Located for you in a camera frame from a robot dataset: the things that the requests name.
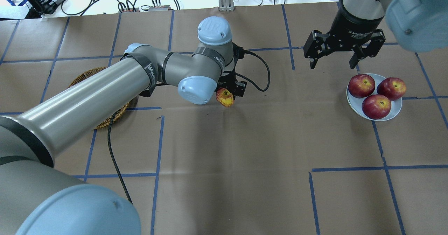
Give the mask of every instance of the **wicker basket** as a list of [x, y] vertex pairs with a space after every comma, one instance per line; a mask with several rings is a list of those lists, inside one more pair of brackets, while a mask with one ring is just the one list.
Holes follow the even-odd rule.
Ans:
[[[95, 75], [96, 73], [106, 69], [107, 67], [99, 67], [99, 68], [94, 68], [94, 69], [90, 69], [84, 73], [82, 73], [81, 75], [77, 76], [75, 78], [75, 80], [73, 80], [72, 83], [70, 83], [69, 88], [72, 87], [73, 85], [87, 79], [88, 77], [91, 77], [93, 75]], [[122, 115], [126, 112], [126, 109], [129, 106], [129, 102], [126, 103], [123, 107], [121, 107], [118, 111], [117, 111], [117, 115], [115, 116], [113, 122], [115, 123], [118, 119], [120, 119], [122, 117]], [[99, 124], [97, 127], [95, 127], [95, 129], [99, 129], [99, 128], [103, 128], [103, 127], [107, 127], [109, 126], [110, 122], [112, 119], [112, 115], [107, 118], [106, 120], [104, 120], [101, 124]]]

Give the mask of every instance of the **blue joint cap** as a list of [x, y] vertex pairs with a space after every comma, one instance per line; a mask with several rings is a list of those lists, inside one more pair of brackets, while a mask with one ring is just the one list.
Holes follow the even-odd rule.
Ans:
[[216, 81], [203, 76], [186, 77], [179, 82], [179, 95], [193, 104], [207, 104], [216, 89]]
[[203, 44], [219, 46], [232, 40], [232, 31], [226, 19], [211, 16], [200, 22], [197, 27], [197, 38]]
[[427, 52], [448, 46], [448, 0], [393, 0], [386, 22], [406, 50]]
[[134, 50], [136, 50], [136, 48], [138, 48], [140, 46], [148, 46], [148, 45], [147, 44], [141, 44], [141, 43], [133, 43], [133, 44], [128, 46], [128, 48], [125, 50], [125, 53], [134, 52]]

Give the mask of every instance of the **apple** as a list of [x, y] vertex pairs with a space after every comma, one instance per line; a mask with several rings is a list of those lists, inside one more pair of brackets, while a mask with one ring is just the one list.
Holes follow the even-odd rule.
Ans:
[[383, 95], [368, 96], [362, 104], [363, 113], [371, 119], [382, 119], [391, 111], [391, 101]]
[[376, 88], [378, 94], [386, 96], [390, 101], [396, 101], [406, 92], [406, 85], [398, 77], [388, 77], [379, 83]]
[[365, 98], [375, 90], [375, 80], [367, 74], [359, 74], [350, 79], [348, 90], [355, 98]]

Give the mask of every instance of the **blue tape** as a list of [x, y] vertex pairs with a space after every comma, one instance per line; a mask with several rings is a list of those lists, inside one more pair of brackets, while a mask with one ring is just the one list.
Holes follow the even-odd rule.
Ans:
[[430, 97], [423, 97], [423, 98], [418, 98], [418, 97], [402, 97], [402, 100], [416, 100], [416, 99], [434, 99], [433, 96]]
[[309, 175], [309, 189], [311, 190], [311, 202], [313, 205], [314, 223], [316, 225], [316, 234], [320, 235], [319, 219], [317, 216], [316, 197], [314, 195], [313, 177], [310, 172], [308, 173], [308, 175]]
[[85, 172], [84, 172], [84, 176], [83, 176], [83, 181], [86, 182], [87, 181], [87, 177], [89, 174], [89, 168], [90, 168], [90, 161], [92, 159], [92, 153], [93, 153], [93, 146], [95, 145], [95, 139], [96, 139], [96, 129], [93, 130], [93, 136], [92, 136], [92, 142], [90, 144], [90, 149], [89, 149], [89, 156], [87, 158], [87, 163], [85, 165]]
[[157, 169], [156, 169], [155, 185], [154, 185], [154, 197], [152, 199], [151, 235], [154, 235], [155, 208], [156, 208], [156, 203], [157, 203], [157, 192], [159, 190], [160, 161], [162, 158], [163, 129], [165, 127], [165, 116], [161, 116], [160, 118], [162, 119], [162, 121], [160, 122], [159, 154], [157, 157]]
[[[383, 158], [383, 163], [386, 164], [386, 159], [384, 157], [382, 157], [382, 158]], [[405, 227], [403, 225], [403, 220], [401, 219], [400, 210], [398, 208], [397, 199], [395, 197], [395, 192], [393, 190], [392, 180], [391, 180], [391, 176], [389, 174], [389, 170], [387, 169], [387, 165], [385, 165], [384, 171], [386, 172], [387, 184], [389, 184], [389, 190], [391, 191], [392, 202], [393, 202], [393, 206], [395, 208], [395, 213], [397, 214], [397, 219], [398, 219], [398, 224], [400, 225], [401, 235], [406, 235]]]
[[448, 168], [448, 164], [440, 165], [409, 165], [409, 166], [388, 166], [389, 170], [417, 170], [422, 168]]
[[435, 94], [435, 90], [434, 90], [434, 88], [432, 87], [431, 81], [429, 80], [429, 76], [428, 76], [428, 74], [426, 73], [426, 70], [425, 70], [425, 68], [424, 68], [424, 66], [423, 66], [423, 63], [422, 63], [420, 57], [419, 57], [419, 54], [418, 54], [418, 53], [415, 53], [415, 56], [416, 56], [417, 59], [419, 60], [420, 67], [421, 67], [421, 71], [423, 72], [423, 74], [424, 74], [424, 76], [425, 76], [425, 78], [426, 78], [426, 81], [428, 82], [428, 85], [429, 85], [429, 88], [431, 89], [432, 95], [433, 95], [434, 98], [435, 98], [435, 102], [436, 102], [436, 104], [437, 104], [437, 107], [439, 108], [440, 114], [442, 115], [443, 122], [445, 122], [445, 126], [446, 126], [446, 128], [448, 129], [447, 118], [445, 117], [445, 113], [443, 112], [442, 106], [440, 105], [439, 98], [438, 98], [437, 95]]
[[155, 106], [155, 107], [134, 107], [134, 108], [128, 108], [126, 111], [140, 111], [140, 110], [160, 110], [161, 107]]
[[[72, 175], [74, 178], [82, 179], [85, 177], [85, 175]], [[122, 177], [154, 177], [156, 176], [156, 173], [122, 173]], [[118, 178], [118, 174], [89, 174], [87, 176], [88, 179], [90, 178]]]
[[118, 15], [117, 28], [115, 29], [115, 36], [113, 38], [111, 54], [109, 56], [109, 63], [107, 64], [107, 66], [110, 66], [112, 63], [112, 57], [113, 57], [113, 52], [115, 50], [115, 43], [117, 42], [117, 35], [118, 35], [118, 29], [120, 27], [120, 21], [121, 21], [121, 13]]
[[47, 93], [48, 84], [50, 83], [51, 76], [53, 75], [53, 69], [54, 69], [54, 67], [56, 65], [56, 59], [57, 59], [57, 56], [59, 55], [59, 51], [61, 50], [62, 41], [64, 40], [64, 36], [65, 36], [65, 33], [67, 32], [67, 28], [69, 27], [69, 21], [70, 21], [70, 17], [67, 17], [67, 22], [65, 23], [64, 32], [62, 33], [61, 40], [60, 40], [59, 45], [57, 47], [56, 55], [55, 55], [55, 58], [53, 60], [53, 64], [51, 65], [50, 74], [48, 75], [47, 83], [45, 84], [45, 88], [43, 89], [42, 97], [40, 98], [40, 103], [43, 102], [43, 100], [45, 98], [45, 94]]
[[267, 50], [285, 50], [285, 49], [298, 49], [299, 47], [266, 47], [266, 48], [251, 48], [250, 51], [267, 51]]
[[14, 38], [14, 35], [16, 34], [17, 27], [19, 26], [19, 23], [20, 23], [20, 20], [17, 20], [16, 26], [14, 27], [14, 30], [11, 33], [11, 37], [9, 38], [8, 44], [6, 44], [5, 51], [3, 52], [3, 55], [0, 58], [0, 64], [4, 63], [3, 60], [5, 59], [6, 52], [8, 52], [11, 42], [13, 41], [13, 38]]
[[168, 51], [171, 51], [171, 42], [173, 40], [173, 26], [174, 26], [174, 10], [171, 11], [171, 24], [169, 27]]
[[393, 201], [393, 205], [394, 205], [394, 208], [395, 208], [395, 213], [397, 214], [397, 219], [398, 219], [398, 224], [400, 225], [401, 234], [402, 235], [406, 235], [405, 227], [403, 226], [403, 221], [402, 221], [401, 215], [400, 215], [400, 209], [398, 208], [398, 203], [397, 203], [397, 200], [395, 198], [395, 192], [393, 190], [392, 181], [391, 181], [391, 178], [390, 178], [390, 175], [389, 175], [389, 169], [387, 167], [386, 159], [384, 158], [384, 155], [383, 155], [384, 154], [383, 153], [383, 146], [381, 144], [381, 140], [379, 139], [379, 134], [378, 134], [378, 129], [376, 128], [376, 123], [373, 120], [372, 120], [372, 126], [373, 126], [373, 130], [375, 132], [376, 142], [378, 144], [378, 149], [379, 149], [379, 152], [381, 154], [381, 159], [383, 160], [384, 171], [386, 173], [387, 183], [389, 184], [389, 190], [391, 192], [392, 201]]
[[384, 167], [352, 167], [352, 168], [313, 168], [312, 172], [336, 172], [336, 171], [382, 171]]
[[294, 55], [293, 50], [291, 49], [291, 36], [289, 33], [289, 26], [288, 26], [288, 19], [286, 18], [286, 11], [285, 11], [285, 5], [281, 5], [281, 9], [283, 11], [283, 19], [285, 20], [285, 26], [286, 26], [286, 35], [288, 36], [288, 45], [289, 45], [289, 56], [291, 57], [291, 66], [293, 70], [296, 70], [296, 66], [294, 64]]

